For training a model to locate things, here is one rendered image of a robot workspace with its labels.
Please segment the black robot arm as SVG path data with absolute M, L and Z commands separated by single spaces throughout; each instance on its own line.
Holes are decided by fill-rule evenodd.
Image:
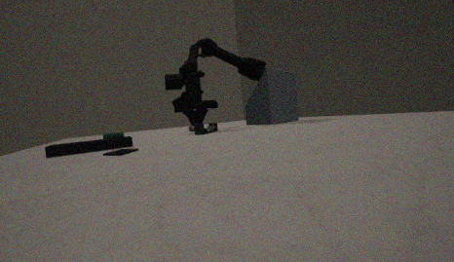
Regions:
M 202 53 L 199 54 L 199 48 L 201 47 Z M 210 38 L 200 39 L 195 45 L 190 46 L 188 60 L 179 67 L 179 74 L 165 75 L 166 91 L 182 90 L 184 86 L 186 88 L 201 87 L 200 78 L 203 78 L 205 74 L 201 70 L 198 72 L 198 56 L 202 58 L 216 56 L 238 67 L 239 74 L 258 82 L 265 70 L 264 67 L 266 64 L 265 61 L 235 56 L 219 48 Z M 182 92 L 180 97 L 171 101 L 175 109 L 182 108 L 189 102 L 195 103 L 191 92 L 187 92 Z

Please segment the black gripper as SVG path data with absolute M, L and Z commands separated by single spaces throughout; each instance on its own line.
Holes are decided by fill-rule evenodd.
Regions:
M 207 108 L 218 108 L 218 104 L 216 100 L 203 100 L 201 94 L 200 87 L 191 87 L 186 88 L 187 91 L 190 91 L 192 96 L 194 97 L 195 103 L 187 103 L 182 108 L 174 108 L 174 112 L 183 112 L 184 115 L 187 116 L 191 126 L 202 124 L 203 120 L 208 112 Z M 196 109 L 196 111 L 194 111 Z

